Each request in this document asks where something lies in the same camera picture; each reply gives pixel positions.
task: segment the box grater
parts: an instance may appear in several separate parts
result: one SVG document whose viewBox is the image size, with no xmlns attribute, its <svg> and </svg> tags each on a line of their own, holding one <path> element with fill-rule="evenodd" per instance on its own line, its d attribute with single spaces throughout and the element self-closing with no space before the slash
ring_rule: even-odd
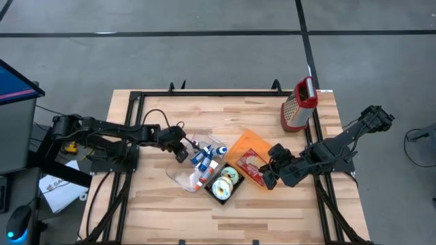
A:
<svg viewBox="0 0 436 245">
<path fill-rule="evenodd" d="M 281 104 L 280 121 L 283 130 L 297 132 L 306 128 L 308 119 L 318 104 L 318 96 L 308 76 L 299 82 L 292 94 Z"/>
</svg>

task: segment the wooden table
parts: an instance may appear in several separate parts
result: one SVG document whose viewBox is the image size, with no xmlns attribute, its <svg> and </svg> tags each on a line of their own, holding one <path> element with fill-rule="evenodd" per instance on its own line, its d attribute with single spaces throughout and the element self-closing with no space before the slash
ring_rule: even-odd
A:
<svg viewBox="0 0 436 245">
<path fill-rule="evenodd" d="M 130 92 L 114 91 L 107 121 L 124 124 Z M 318 95 L 322 133 L 324 137 L 334 137 L 342 132 L 334 95 L 331 91 L 318 91 Z M 142 115 L 160 108 L 171 125 L 183 120 L 188 135 L 211 133 L 229 147 L 245 129 L 250 129 L 270 144 L 281 143 L 298 155 L 307 145 L 306 138 L 304 131 L 285 133 L 281 128 L 279 112 L 283 101 L 283 97 L 147 97 Z M 149 114 L 146 123 L 165 125 L 160 113 Z M 180 239 L 187 244 L 251 244 L 253 240 L 261 244 L 324 243 L 311 176 L 294 188 L 279 182 L 272 191 L 263 191 L 245 181 L 229 202 L 221 206 L 204 190 L 189 193 L 167 177 L 166 166 L 173 160 L 174 155 L 168 152 L 151 147 L 140 149 L 140 162 L 129 193 L 123 244 L 176 244 Z M 82 237 L 90 200 L 103 176 L 93 177 L 80 228 Z M 98 193 L 91 228 L 106 212 L 112 179 L 113 174 Z M 342 173 L 333 173 L 332 179 L 341 213 L 362 238 L 369 239 L 356 184 Z M 329 211 L 328 217 L 335 239 Z M 117 219 L 116 213 L 111 239 L 115 237 Z"/>
</svg>

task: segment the computer screen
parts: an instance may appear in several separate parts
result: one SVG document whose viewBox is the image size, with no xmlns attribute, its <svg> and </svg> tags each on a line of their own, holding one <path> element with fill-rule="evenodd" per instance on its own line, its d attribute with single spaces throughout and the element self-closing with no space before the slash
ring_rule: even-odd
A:
<svg viewBox="0 0 436 245">
<path fill-rule="evenodd" d="M 0 60 L 0 105 L 44 95 L 36 84 Z"/>
</svg>

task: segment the gray floor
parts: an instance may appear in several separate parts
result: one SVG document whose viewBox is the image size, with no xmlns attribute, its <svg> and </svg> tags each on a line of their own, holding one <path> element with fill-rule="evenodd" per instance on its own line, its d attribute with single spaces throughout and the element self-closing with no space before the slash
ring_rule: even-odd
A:
<svg viewBox="0 0 436 245">
<path fill-rule="evenodd" d="M 436 29 L 431 0 L 303 0 L 309 30 Z M 289 0 L 14 0 L 0 32 L 298 30 Z M 371 239 L 378 244 L 434 244 L 436 169 L 403 153 L 408 129 L 436 122 L 436 36 L 310 37 L 321 88 L 335 91 L 342 121 L 370 104 L 396 116 L 386 133 L 364 136 L 357 179 Z M 307 75 L 301 37 L 1 38 L 0 58 L 40 82 L 42 106 L 105 119 L 116 88 L 293 88 Z M 50 124 L 38 110 L 35 120 Z M 435 164 L 422 140 L 408 144 Z M 43 244 L 73 242 L 84 204 L 58 217 Z M 68 222 L 67 229 L 57 224 Z"/>
</svg>

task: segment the orange plastic bag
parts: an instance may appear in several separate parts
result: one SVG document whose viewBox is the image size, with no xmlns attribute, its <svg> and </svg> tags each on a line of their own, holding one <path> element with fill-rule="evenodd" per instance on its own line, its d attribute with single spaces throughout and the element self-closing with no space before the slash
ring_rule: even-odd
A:
<svg viewBox="0 0 436 245">
<path fill-rule="evenodd" d="M 259 167 L 269 162 L 271 145 L 262 137 L 246 130 L 225 155 L 225 160 L 244 177 L 267 190 Z"/>
</svg>

